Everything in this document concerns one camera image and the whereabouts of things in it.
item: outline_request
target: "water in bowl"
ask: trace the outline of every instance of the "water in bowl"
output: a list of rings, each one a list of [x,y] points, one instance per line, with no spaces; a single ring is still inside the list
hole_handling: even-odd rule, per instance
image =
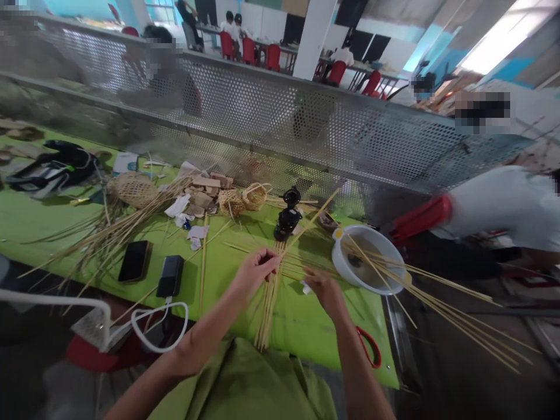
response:
[[[352,235],[352,239],[354,239],[366,255],[370,256],[368,252],[381,254],[377,247],[370,241],[354,235]],[[381,277],[379,277],[375,269],[362,258],[360,251],[355,249],[354,244],[350,240],[345,239],[342,241],[341,250],[348,267],[356,275],[356,277],[375,289],[387,289],[385,282],[381,279]],[[381,265],[384,268],[386,267],[385,264],[377,263],[373,257],[370,259],[372,262],[376,263],[376,265]]]

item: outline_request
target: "green tablecloth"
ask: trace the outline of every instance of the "green tablecloth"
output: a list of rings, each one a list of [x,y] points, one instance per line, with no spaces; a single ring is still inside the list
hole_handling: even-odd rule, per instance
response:
[[[85,149],[106,149],[88,141],[50,131],[46,131],[45,134],[46,139],[71,141]],[[0,136],[0,146],[16,143],[18,141]],[[109,160],[109,165],[112,166],[116,150],[106,150],[113,155]],[[159,184],[169,183],[175,177],[176,169],[167,168],[165,171],[169,174],[166,178],[159,180]],[[23,243],[65,230],[99,212],[102,207],[97,204],[82,204],[76,207],[69,204],[72,198],[79,197],[81,194],[88,196],[91,193],[91,191],[85,191],[84,188],[75,188],[63,196],[34,201],[22,192],[5,187],[0,191],[0,253],[12,260],[36,267],[45,262],[54,252],[72,246],[90,232],[90,226],[85,226],[82,231],[56,241]],[[268,205],[259,212],[247,211],[239,218],[242,228],[239,224],[232,225],[208,245],[203,294],[205,311],[220,298],[229,286],[239,262],[246,255],[224,242],[237,243],[248,249],[255,249],[264,244],[271,246],[273,243],[272,232],[278,212],[278,208]],[[305,225],[309,218],[306,216],[301,224]],[[187,233],[185,231],[181,230],[168,239],[164,238],[168,220],[165,214],[154,216],[151,224],[145,226],[142,233],[139,233],[136,238],[138,240],[143,237],[153,244],[148,270],[143,281],[130,285],[122,285],[116,281],[122,260],[121,254],[106,265],[105,276],[93,286],[120,298],[136,302],[159,281],[163,259],[166,256],[180,255],[186,259],[192,255],[193,251],[190,249],[190,242],[186,241]],[[228,220],[229,218],[220,214],[210,217],[209,236],[212,237]],[[342,222],[344,225],[352,223],[351,220]],[[171,221],[168,235],[175,229],[175,224]],[[313,259],[318,264],[331,265],[330,254],[333,240],[318,225],[313,226],[310,231],[300,238],[291,251]],[[57,275],[65,276],[78,260],[78,256],[78,252],[73,253],[62,261],[50,264],[46,269]],[[181,291],[175,298],[175,301],[186,302],[189,308],[189,318],[193,320],[198,320],[200,317],[198,302],[201,261],[202,253],[200,252],[186,263],[183,268]],[[78,275],[74,280],[86,282],[94,270],[95,267],[92,265],[86,270],[89,272]],[[290,275],[298,277],[293,272],[290,272]],[[347,283],[341,283],[341,286],[352,319],[357,326],[362,327],[376,340],[381,351],[383,363],[379,370],[374,371],[375,375],[383,385],[398,388],[380,296],[354,288]],[[144,303],[151,307],[158,307],[163,305],[164,301],[152,295]],[[262,303],[263,288],[258,291],[247,310],[235,321],[231,332],[252,341],[263,311]],[[181,315],[182,309],[177,309],[176,314]],[[336,336],[331,320],[315,296],[304,295],[301,284],[292,278],[283,277],[280,283],[270,344],[274,348],[288,351],[328,368],[340,369]]]

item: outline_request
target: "black smartphone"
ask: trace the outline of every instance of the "black smartphone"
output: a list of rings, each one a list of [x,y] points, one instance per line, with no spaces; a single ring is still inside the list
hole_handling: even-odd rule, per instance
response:
[[[148,261],[150,242],[130,242],[124,253],[121,272],[118,274],[119,282],[135,282],[144,277]]]
[[[157,286],[157,297],[166,298],[179,294],[184,263],[185,261],[179,255],[165,257],[165,260],[163,260],[162,276]]]

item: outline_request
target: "white charging cable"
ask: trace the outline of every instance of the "white charging cable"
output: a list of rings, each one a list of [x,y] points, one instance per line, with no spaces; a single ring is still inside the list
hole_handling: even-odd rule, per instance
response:
[[[111,308],[102,300],[98,299],[85,299],[82,297],[66,297],[66,296],[44,296],[44,295],[31,295],[29,293],[20,293],[20,292],[12,292],[5,289],[0,289],[0,300],[4,300],[7,302],[21,302],[21,303],[32,303],[35,305],[77,305],[77,306],[91,306],[96,307],[102,310],[103,312],[103,325],[101,327],[101,333],[103,334],[103,345],[99,349],[102,353],[105,353],[109,350],[109,346],[111,340],[117,336],[123,329],[127,328],[129,325],[132,325],[132,329],[142,341],[142,343],[154,353],[166,353],[168,351],[173,350],[184,337],[185,332],[187,331],[187,324],[188,324],[188,306],[184,302],[171,302],[171,297],[166,298],[166,304],[162,307],[156,309],[136,309],[132,312],[130,317],[130,321],[119,326],[112,334],[109,334],[110,326],[111,326]],[[183,306],[185,308],[185,322],[183,324],[183,328],[181,333],[175,340],[173,344],[165,348],[155,347],[152,343],[148,341],[148,339],[144,336],[140,327],[138,326],[138,321],[142,318],[147,316],[152,316],[153,314],[160,312],[161,310],[165,310],[165,314],[163,315],[162,319],[156,322],[154,325],[150,327],[150,329],[146,332],[150,332],[153,327],[156,327],[159,323],[163,322],[169,308],[173,306]]]

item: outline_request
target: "red handle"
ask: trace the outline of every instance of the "red handle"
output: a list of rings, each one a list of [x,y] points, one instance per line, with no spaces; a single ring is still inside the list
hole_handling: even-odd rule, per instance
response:
[[[356,327],[356,330],[358,332],[358,337],[360,338],[360,341],[362,342],[363,351],[365,352],[366,357],[367,357],[370,365],[374,369],[379,369],[381,367],[381,352],[379,351],[379,347],[377,347],[377,343],[375,342],[375,340],[373,338],[371,338],[371,336],[368,333],[366,333],[360,327]],[[364,338],[367,340],[367,342],[369,343],[369,345],[373,349],[373,354],[374,354],[374,358],[375,358],[374,362],[372,362],[372,359],[369,356],[368,349],[366,347],[366,344],[363,341]]]

